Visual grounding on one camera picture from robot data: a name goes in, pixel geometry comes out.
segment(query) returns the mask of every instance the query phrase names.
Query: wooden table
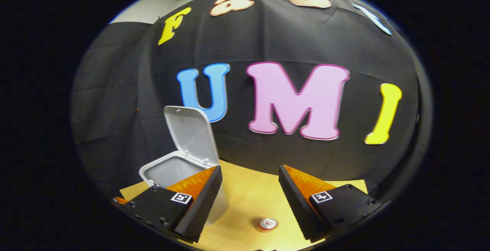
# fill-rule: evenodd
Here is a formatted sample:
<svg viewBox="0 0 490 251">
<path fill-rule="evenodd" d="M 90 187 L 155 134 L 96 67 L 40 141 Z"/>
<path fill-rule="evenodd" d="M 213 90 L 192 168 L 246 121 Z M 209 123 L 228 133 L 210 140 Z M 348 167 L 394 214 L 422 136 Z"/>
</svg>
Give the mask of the wooden table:
<svg viewBox="0 0 490 251">
<path fill-rule="evenodd" d="M 219 220 L 204 226 L 199 242 L 192 246 L 205 251 L 297 251 L 313 245 L 304 239 L 299 229 L 279 184 L 279 176 L 222 160 L 219 163 L 222 166 L 222 187 L 228 208 Z M 292 167 L 301 170 L 300 166 Z M 350 183 L 367 193 L 363 180 L 328 183 L 334 186 Z M 130 200 L 147 188 L 148 185 L 143 181 L 122 189 L 121 193 L 125 199 Z M 256 226 L 261 218 L 274 218 L 278 221 L 277 228 L 269 233 L 258 232 Z"/>
</svg>

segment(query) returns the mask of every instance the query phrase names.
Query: pink letter m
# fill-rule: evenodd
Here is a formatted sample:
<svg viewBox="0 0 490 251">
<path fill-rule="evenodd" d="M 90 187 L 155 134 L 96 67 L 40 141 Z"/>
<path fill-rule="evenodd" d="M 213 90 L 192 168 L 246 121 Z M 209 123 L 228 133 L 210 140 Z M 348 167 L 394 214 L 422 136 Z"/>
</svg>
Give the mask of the pink letter m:
<svg viewBox="0 0 490 251">
<path fill-rule="evenodd" d="M 336 128 L 343 86 L 349 71 L 335 65 L 317 65 L 298 93 L 284 68 L 276 62 L 260 62 L 247 68 L 255 81 L 255 120 L 248 124 L 251 131 L 274 134 L 273 108 L 285 134 L 293 134 L 310 112 L 301 136 L 317 140 L 338 138 Z"/>
</svg>

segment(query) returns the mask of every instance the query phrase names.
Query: white trash bin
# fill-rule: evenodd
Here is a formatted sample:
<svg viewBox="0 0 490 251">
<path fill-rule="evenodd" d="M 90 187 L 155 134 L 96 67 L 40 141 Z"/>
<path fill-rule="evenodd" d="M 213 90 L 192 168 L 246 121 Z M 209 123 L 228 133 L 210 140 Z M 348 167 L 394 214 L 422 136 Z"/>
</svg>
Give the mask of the white trash bin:
<svg viewBox="0 0 490 251">
<path fill-rule="evenodd" d="M 140 168 L 140 176 L 149 186 L 167 188 L 219 165 L 213 130 L 203 111 L 184 106 L 166 106 L 164 115 L 178 150 Z M 227 207 L 224 189 L 220 187 L 206 224 L 215 223 Z"/>
</svg>

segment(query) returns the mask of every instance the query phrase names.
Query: open lid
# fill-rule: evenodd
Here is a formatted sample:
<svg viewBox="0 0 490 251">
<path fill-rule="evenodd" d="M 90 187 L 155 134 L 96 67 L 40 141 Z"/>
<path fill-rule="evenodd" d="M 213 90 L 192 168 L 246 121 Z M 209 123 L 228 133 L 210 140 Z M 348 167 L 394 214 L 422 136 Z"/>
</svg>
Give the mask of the open lid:
<svg viewBox="0 0 490 251">
<path fill-rule="evenodd" d="M 185 106 L 166 106 L 163 112 L 178 150 L 208 166 L 219 165 L 213 130 L 203 111 Z"/>
</svg>

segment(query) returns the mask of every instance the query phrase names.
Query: small red and white object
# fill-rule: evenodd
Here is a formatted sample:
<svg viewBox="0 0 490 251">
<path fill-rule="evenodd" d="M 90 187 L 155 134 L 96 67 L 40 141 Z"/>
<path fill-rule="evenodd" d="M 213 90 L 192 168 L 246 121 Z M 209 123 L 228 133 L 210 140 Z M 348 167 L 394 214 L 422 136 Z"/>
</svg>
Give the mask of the small red and white object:
<svg viewBox="0 0 490 251">
<path fill-rule="evenodd" d="M 257 225 L 257 231 L 262 233 L 268 233 L 274 230 L 277 227 L 277 220 L 273 220 L 272 218 L 264 218 Z"/>
</svg>

